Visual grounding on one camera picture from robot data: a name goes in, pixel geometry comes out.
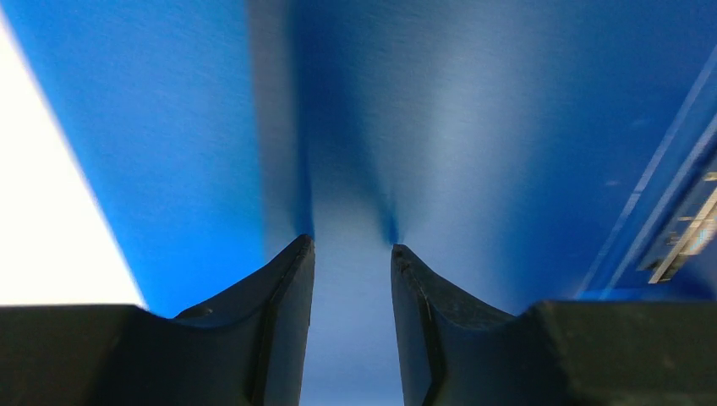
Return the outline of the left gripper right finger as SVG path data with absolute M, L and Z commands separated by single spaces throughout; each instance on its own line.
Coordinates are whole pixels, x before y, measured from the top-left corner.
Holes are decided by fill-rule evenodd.
M 407 405 L 713 405 L 710 302 L 542 301 L 510 315 L 391 252 Z

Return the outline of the blue plastic folder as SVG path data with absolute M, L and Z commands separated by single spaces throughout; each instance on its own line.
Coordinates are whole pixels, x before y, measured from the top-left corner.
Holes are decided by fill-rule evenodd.
M 318 244 L 308 404 L 394 404 L 401 242 L 576 294 L 716 43 L 713 1 L 4 1 L 151 310 Z

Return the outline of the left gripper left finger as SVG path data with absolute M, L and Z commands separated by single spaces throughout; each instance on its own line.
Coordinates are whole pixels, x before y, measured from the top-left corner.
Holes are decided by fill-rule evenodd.
M 4 405 L 296 405 L 315 245 L 173 318 L 129 304 L 4 306 Z

